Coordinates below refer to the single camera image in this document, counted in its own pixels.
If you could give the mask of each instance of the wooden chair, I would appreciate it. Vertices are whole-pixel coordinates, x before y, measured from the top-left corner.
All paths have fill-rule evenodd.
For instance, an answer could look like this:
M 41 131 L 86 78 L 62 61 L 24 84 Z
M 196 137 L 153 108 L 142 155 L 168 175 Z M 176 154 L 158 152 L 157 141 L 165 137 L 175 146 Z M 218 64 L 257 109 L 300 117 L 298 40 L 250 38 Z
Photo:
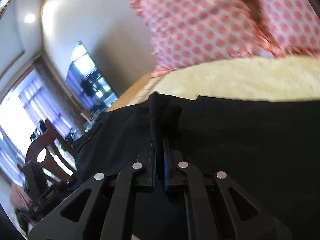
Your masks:
M 73 173 L 76 171 L 60 154 L 59 150 L 57 149 L 56 145 L 54 144 L 55 139 L 58 139 L 58 141 L 61 143 L 62 147 L 68 151 L 70 154 L 73 154 L 73 149 L 68 143 L 62 138 L 62 136 L 57 132 L 57 130 L 54 128 L 54 126 L 50 123 L 48 119 L 44 122 L 45 126 L 47 127 L 47 131 L 39 135 L 37 139 L 35 139 L 31 145 L 29 146 L 29 149 L 26 154 L 26 160 L 25 163 L 32 161 L 37 163 L 37 158 L 39 153 L 45 149 L 46 154 L 44 161 L 41 163 L 38 163 L 41 167 L 47 169 L 51 173 L 53 173 L 56 177 L 58 177 L 61 180 L 68 179 L 70 176 L 57 164 L 57 162 L 54 160 L 54 158 L 51 156 L 48 147 L 51 146 L 54 153 L 59 157 L 61 162 L 67 166 L 69 170 L 71 170 Z M 49 176 L 46 176 L 48 180 L 50 180 L 53 183 L 56 183 L 54 179 L 52 179 Z

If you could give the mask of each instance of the bed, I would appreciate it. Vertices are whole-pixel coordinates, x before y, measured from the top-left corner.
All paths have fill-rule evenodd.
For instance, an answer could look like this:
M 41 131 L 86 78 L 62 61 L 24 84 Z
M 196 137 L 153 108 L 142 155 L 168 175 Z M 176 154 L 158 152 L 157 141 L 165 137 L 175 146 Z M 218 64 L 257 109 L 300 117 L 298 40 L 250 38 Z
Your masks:
M 320 15 L 319 0 L 309 0 Z M 309 56 L 235 58 L 194 65 L 163 77 L 146 74 L 109 111 L 141 103 L 153 92 L 195 100 L 199 95 L 266 101 L 320 98 L 320 59 Z

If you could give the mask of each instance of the pink polka dot pillow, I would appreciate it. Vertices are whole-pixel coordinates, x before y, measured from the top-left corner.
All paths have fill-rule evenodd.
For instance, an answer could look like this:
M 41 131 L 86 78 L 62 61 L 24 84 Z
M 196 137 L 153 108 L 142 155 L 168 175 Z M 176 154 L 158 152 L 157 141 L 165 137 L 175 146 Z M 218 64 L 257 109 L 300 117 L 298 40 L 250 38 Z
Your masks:
M 153 76 L 204 61 L 248 57 L 265 42 L 241 0 L 131 0 L 131 7 L 152 32 L 158 61 Z
M 260 29 L 274 44 L 273 54 L 319 56 L 320 20 L 308 0 L 259 0 Z

